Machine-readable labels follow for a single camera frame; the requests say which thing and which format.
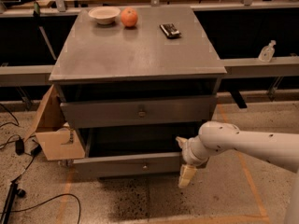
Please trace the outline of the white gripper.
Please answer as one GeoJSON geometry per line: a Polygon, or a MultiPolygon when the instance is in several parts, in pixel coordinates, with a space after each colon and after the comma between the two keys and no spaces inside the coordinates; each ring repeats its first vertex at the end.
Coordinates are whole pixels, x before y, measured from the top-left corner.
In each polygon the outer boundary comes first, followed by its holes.
{"type": "Polygon", "coordinates": [[[181,148],[182,158],[187,163],[181,166],[179,173],[178,186],[182,189],[186,188],[195,176],[197,171],[195,166],[201,166],[207,162],[208,156],[199,137],[186,139],[177,136],[176,141],[181,148]]]}

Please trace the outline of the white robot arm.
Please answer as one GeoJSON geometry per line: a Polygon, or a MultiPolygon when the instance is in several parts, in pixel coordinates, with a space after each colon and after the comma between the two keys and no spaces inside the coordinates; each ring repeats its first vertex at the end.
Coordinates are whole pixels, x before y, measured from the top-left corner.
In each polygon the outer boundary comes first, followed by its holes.
{"type": "Polygon", "coordinates": [[[296,174],[283,224],[299,222],[299,134],[241,131],[231,123],[208,121],[195,137],[176,137],[184,164],[178,186],[187,187],[210,157],[233,149],[296,174]]]}

